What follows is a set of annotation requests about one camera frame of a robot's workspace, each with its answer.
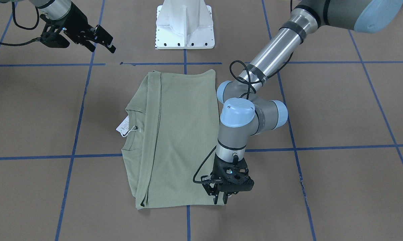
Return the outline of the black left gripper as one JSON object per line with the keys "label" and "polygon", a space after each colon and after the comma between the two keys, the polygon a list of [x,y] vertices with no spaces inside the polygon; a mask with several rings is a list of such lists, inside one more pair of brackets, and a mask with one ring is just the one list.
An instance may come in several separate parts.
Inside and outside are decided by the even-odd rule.
{"label": "black left gripper", "polygon": [[214,186],[210,187],[214,204],[218,204],[219,192],[224,192],[223,203],[227,204],[229,193],[252,190],[254,181],[248,173],[245,159],[239,160],[238,155],[234,155],[230,163],[215,155],[211,174]]}

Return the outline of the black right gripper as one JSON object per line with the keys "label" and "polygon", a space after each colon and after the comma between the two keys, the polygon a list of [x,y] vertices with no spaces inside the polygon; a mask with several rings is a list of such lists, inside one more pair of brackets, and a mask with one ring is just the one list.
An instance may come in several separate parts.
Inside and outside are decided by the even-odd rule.
{"label": "black right gripper", "polygon": [[90,26],[86,15],[74,3],[47,3],[46,23],[58,26],[74,43],[92,53],[96,49],[92,42],[101,44],[112,54],[116,51],[113,37],[101,25]]}

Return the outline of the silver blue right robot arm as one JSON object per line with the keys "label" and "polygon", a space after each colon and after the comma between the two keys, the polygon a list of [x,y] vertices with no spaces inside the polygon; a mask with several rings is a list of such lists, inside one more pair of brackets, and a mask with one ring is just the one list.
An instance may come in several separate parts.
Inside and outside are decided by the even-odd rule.
{"label": "silver blue right robot arm", "polygon": [[40,42],[49,48],[67,48],[70,42],[60,32],[74,43],[85,46],[94,52],[93,43],[105,46],[115,53],[113,37],[101,26],[91,26],[87,16],[71,0],[31,0],[39,11],[40,18],[45,21]]}

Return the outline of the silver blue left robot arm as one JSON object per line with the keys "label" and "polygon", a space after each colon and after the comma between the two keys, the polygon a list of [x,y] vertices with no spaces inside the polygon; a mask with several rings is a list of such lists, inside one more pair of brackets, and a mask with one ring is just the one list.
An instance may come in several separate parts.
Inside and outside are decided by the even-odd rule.
{"label": "silver blue left robot arm", "polygon": [[245,160],[249,138],[280,128],[289,118],[282,101],[264,99],[258,92],[277,78],[308,35],[322,26],[376,33],[392,22],[402,5],[403,0],[301,0],[248,64],[230,63],[233,80],[217,88],[223,107],[217,144],[208,154],[214,154],[213,169],[198,181],[215,205],[226,204],[229,196],[254,187]]}

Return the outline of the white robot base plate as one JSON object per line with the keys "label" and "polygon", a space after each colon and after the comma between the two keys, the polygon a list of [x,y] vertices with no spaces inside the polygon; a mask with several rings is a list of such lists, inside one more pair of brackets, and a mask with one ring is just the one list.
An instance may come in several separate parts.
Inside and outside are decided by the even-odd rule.
{"label": "white robot base plate", "polygon": [[204,0],[165,0],[157,6],[155,48],[212,49],[212,8]]}

